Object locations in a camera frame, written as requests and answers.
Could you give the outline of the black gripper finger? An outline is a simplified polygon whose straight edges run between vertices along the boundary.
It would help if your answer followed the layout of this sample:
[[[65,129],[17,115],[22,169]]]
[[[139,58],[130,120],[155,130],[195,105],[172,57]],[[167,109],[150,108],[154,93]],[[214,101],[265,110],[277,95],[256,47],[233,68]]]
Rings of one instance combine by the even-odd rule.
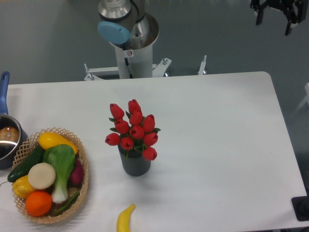
[[[299,24],[305,19],[304,7],[297,7],[297,13],[294,8],[287,7],[284,10],[284,14],[287,18],[287,26],[285,29],[285,36],[288,36],[292,31],[292,25]]]
[[[262,6],[256,6],[255,7],[255,13],[256,13],[256,25],[260,25],[263,21],[264,16],[264,7]]]

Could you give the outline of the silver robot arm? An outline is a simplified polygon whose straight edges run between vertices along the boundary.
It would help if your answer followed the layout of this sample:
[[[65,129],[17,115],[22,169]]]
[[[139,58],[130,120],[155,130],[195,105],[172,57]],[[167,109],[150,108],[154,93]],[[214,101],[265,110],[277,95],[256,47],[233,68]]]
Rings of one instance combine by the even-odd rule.
[[[283,12],[287,19],[285,35],[292,27],[304,21],[307,0],[252,0],[250,8],[256,15],[256,25],[263,21],[264,9],[269,7]],[[145,12],[143,0],[101,0],[98,4],[101,21],[99,35],[123,50],[137,50],[151,46],[158,38],[159,26],[155,18]]]

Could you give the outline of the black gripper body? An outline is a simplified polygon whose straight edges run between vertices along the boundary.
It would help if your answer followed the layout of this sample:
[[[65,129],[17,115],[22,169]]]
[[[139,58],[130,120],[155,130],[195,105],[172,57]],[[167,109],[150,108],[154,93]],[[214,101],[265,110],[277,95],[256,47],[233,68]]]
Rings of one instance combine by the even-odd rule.
[[[256,12],[269,6],[282,11],[287,17],[305,17],[308,5],[308,0],[252,0],[250,2],[250,8]]]

